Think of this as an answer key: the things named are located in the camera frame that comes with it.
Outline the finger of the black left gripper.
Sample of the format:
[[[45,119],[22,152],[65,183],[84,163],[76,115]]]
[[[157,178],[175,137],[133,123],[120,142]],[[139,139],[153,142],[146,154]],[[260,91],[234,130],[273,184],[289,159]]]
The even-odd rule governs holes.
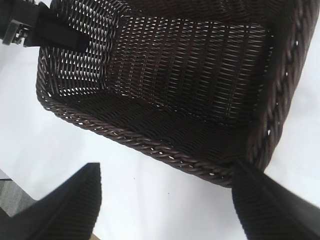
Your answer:
[[[90,44],[88,34],[69,26],[43,2],[37,7],[39,15],[24,40],[25,47],[56,47],[76,52],[87,50]]]

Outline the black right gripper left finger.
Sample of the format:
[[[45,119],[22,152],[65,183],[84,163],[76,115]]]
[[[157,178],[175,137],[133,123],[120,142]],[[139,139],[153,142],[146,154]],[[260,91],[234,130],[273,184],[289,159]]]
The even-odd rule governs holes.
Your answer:
[[[102,204],[101,169],[87,163],[23,211],[0,221],[2,240],[88,240]]]

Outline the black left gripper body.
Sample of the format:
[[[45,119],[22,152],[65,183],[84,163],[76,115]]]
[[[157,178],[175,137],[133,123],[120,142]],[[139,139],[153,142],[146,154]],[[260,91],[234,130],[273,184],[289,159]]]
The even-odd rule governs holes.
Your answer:
[[[21,44],[36,27],[40,7],[33,0],[0,2],[0,39],[3,45]]]

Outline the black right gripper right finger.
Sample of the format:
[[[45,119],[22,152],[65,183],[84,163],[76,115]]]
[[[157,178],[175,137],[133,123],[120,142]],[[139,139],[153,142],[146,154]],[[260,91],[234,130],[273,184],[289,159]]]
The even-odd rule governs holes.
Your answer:
[[[320,209],[247,161],[237,161],[232,200],[249,240],[318,240]]]

